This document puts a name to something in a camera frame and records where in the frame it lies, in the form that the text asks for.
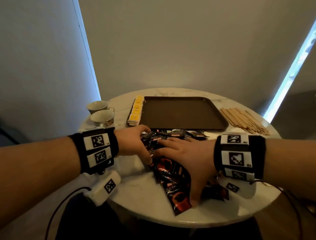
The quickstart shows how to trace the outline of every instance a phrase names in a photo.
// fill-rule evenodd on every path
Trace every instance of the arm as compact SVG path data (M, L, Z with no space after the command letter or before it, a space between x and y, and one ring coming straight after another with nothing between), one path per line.
M151 158L139 135L144 125L114 131L118 155ZM77 149L69 137L0 148L0 227L80 174Z
M205 183L217 174L214 166L215 140L160 140L166 148L154 157L165 156L182 164L191 175L190 202L196 206ZM316 200L316 141L266 139L263 180Z

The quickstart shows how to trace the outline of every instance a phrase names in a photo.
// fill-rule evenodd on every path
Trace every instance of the white marble table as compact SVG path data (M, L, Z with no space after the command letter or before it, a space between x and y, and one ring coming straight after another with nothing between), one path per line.
M267 127L271 134L269 138L280 138L278 132L268 122L249 108L219 95L183 88L146 89L111 99L109 106L115 108L114 125L117 129L126 126L126 119L136 95L206 97L212 100L218 109L238 107L249 111ZM91 127L93 123L87 118L79 130ZM230 125L226 132L230 132L232 128ZM118 170L122 181L117 191L110 197L112 201L139 218L175 227L205 228L239 222L268 206L280 194L276 188L256 182L256 192L251 199L244 199L230 191L229 201L210 199L175 217L164 190L156 184L153 173L145 170L137 156L120 156L113 168Z

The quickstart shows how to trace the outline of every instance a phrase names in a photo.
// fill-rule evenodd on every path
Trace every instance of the pile of wooden sticks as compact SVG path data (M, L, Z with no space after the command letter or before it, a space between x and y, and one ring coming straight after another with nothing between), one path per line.
M251 134L269 135L268 130L247 111L239 108L220 109L227 121L234 127L241 128Z

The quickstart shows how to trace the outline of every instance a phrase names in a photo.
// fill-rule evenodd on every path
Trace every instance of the wristband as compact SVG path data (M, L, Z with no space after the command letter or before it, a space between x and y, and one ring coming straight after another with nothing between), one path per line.
M265 138L247 134L227 134L217 137L214 165L227 177L244 181L262 180Z
M102 128L69 135L79 154L80 173L101 173L114 164L114 157L119 152L114 129Z

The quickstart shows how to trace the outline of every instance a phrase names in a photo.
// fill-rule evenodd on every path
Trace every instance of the white teacup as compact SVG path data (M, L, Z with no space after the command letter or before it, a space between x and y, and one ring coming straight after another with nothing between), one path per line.
M87 105L87 109L89 110L90 114L93 114L97 111L108 110L109 108L113 108L113 107L108 107L108 106L109 106L109 102L95 101L93 103L89 103Z
M115 113L110 110L101 110L93 113L90 119L97 127L108 127L114 123Z

